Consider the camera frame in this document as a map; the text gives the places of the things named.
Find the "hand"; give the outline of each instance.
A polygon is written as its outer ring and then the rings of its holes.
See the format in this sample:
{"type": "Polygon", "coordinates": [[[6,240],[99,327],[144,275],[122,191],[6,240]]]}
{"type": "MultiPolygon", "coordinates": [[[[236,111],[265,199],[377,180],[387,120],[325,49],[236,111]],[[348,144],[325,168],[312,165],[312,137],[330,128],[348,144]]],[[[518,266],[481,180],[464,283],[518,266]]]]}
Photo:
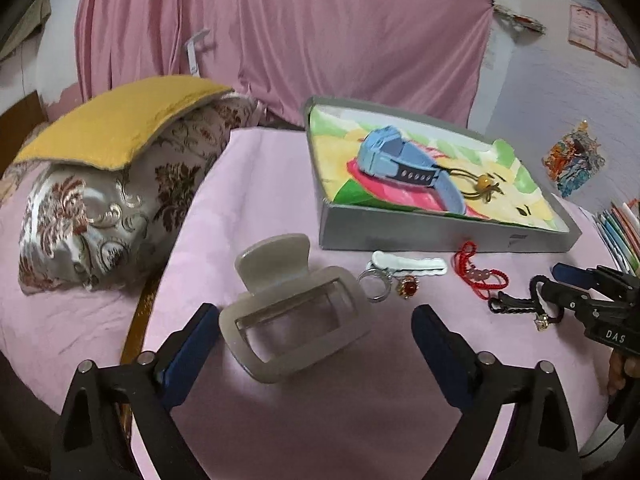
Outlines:
{"type": "Polygon", "coordinates": [[[623,370],[629,377],[640,378],[640,358],[624,357],[614,350],[609,359],[609,383],[607,384],[609,395],[613,395],[625,387],[623,370]]]}

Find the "screw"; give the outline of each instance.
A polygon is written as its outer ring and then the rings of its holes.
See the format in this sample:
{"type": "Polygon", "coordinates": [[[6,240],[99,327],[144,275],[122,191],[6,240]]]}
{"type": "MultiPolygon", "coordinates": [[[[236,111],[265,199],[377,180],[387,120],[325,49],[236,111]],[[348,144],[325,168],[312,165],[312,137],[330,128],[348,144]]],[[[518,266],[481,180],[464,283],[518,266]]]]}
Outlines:
{"type": "Polygon", "coordinates": [[[552,374],[556,370],[549,361],[540,361],[538,365],[545,374],[552,374]]]}
{"type": "Polygon", "coordinates": [[[82,361],[79,365],[78,365],[78,371],[81,374],[85,374],[87,373],[89,370],[91,370],[91,368],[94,367],[94,362],[91,361],[91,359],[85,359],[84,361],[82,361]]]}
{"type": "Polygon", "coordinates": [[[139,365],[144,366],[152,363],[155,358],[156,358],[155,352],[152,352],[151,350],[146,350],[136,358],[136,361],[138,362],[139,365]]]}
{"type": "Polygon", "coordinates": [[[495,363],[495,355],[493,355],[491,352],[479,352],[478,353],[478,360],[483,364],[483,365],[492,365],[495,363]]]}

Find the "blue watch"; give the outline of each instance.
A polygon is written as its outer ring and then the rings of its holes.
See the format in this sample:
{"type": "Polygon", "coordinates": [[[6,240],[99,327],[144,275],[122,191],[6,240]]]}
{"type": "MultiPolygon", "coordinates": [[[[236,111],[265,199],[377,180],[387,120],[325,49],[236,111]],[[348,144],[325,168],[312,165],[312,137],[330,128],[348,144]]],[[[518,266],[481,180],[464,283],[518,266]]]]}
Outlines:
{"type": "Polygon", "coordinates": [[[377,178],[410,186],[433,187],[450,213],[463,215],[465,199],[449,173],[428,153],[404,140],[394,126],[373,130],[360,145],[358,168],[377,178]]]}

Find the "silver ring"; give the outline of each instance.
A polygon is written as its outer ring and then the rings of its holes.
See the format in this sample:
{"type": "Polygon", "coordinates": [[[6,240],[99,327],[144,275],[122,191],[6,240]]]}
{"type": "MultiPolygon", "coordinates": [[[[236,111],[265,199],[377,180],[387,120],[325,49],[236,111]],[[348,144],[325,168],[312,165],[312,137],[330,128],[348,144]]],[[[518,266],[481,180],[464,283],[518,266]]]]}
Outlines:
{"type": "Polygon", "coordinates": [[[391,276],[387,274],[384,270],[367,269],[360,276],[358,276],[358,283],[360,283],[361,280],[363,278],[366,278],[367,276],[373,276],[385,284],[385,291],[380,296],[374,296],[373,298],[370,298],[369,296],[367,296],[367,299],[371,303],[379,303],[380,301],[385,301],[386,298],[389,297],[389,294],[391,294],[391,276]]]}

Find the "black braided bracelet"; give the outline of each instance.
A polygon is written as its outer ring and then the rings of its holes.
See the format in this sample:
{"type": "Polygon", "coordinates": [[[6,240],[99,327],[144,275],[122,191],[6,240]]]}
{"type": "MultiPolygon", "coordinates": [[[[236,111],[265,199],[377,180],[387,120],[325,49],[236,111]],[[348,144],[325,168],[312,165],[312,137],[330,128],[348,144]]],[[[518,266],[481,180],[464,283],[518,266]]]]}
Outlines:
{"type": "Polygon", "coordinates": [[[564,307],[558,305],[558,315],[550,316],[540,303],[538,284],[549,282],[549,278],[541,274],[534,276],[529,282],[529,300],[512,298],[503,291],[498,292],[495,298],[489,298],[489,310],[494,314],[536,314],[535,323],[538,330],[548,328],[550,324],[557,324],[564,317],[564,307]]]}

